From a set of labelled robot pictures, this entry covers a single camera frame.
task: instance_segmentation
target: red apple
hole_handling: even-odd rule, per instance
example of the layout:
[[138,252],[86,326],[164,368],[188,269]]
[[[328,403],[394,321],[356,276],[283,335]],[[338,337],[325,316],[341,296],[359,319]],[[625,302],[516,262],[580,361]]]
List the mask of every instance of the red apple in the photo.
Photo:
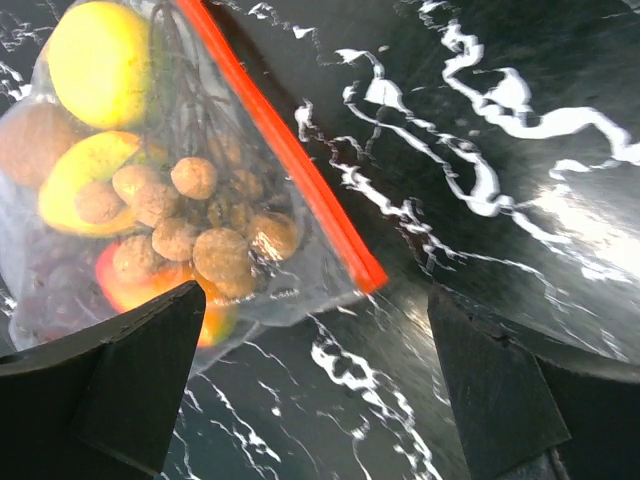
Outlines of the red apple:
[[188,263],[166,267],[143,282],[121,282],[113,268],[113,255],[117,248],[117,243],[109,245],[100,254],[95,267],[98,284],[117,312],[133,310],[172,288],[189,280],[196,280],[207,298],[198,347],[210,347],[226,338],[234,322],[229,312],[230,307],[223,305],[224,298],[213,283],[202,278]]

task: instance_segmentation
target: plastic bag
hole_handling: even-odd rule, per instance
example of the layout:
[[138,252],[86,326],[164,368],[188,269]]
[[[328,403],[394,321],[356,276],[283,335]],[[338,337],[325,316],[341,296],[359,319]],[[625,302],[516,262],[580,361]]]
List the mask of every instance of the plastic bag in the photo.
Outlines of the plastic bag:
[[32,85],[0,121],[17,349],[195,279],[194,373],[386,281],[198,1],[75,3]]

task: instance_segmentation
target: orange zipper seal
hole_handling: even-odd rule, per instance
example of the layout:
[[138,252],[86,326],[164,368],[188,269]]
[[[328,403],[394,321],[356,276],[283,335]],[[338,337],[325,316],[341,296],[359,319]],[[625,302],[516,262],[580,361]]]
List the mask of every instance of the orange zipper seal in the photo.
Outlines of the orange zipper seal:
[[220,72],[251,116],[316,215],[360,291],[369,294],[388,276],[362,241],[344,209],[289,127],[253,83],[200,0],[175,0],[199,34]]

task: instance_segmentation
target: marble countertop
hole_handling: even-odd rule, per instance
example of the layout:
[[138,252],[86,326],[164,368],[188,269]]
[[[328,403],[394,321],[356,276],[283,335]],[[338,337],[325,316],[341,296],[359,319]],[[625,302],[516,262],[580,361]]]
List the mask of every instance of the marble countertop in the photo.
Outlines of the marble countertop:
[[[391,281],[194,378],[163,478],[469,478],[427,316],[434,279],[640,360],[636,3],[212,4]],[[2,7],[3,110],[67,5]]]

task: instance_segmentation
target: yellow fruit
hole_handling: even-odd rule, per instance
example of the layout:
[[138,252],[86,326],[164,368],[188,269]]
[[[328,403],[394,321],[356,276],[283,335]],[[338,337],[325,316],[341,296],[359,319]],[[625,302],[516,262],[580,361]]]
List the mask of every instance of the yellow fruit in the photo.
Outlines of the yellow fruit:
[[47,60],[60,102],[81,121],[116,130],[144,119],[149,24],[132,9],[102,1],[71,8],[51,35]]
[[101,224],[83,221],[75,208],[78,191],[90,182],[108,181],[127,161],[133,163],[167,161],[166,152],[150,147],[146,157],[136,154],[140,138],[132,133],[107,131],[76,143],[58,160],[47,181],[40,188],[38,208],[42,219],[65,233],[107,237],[135,229],[136,217],[127,207]]

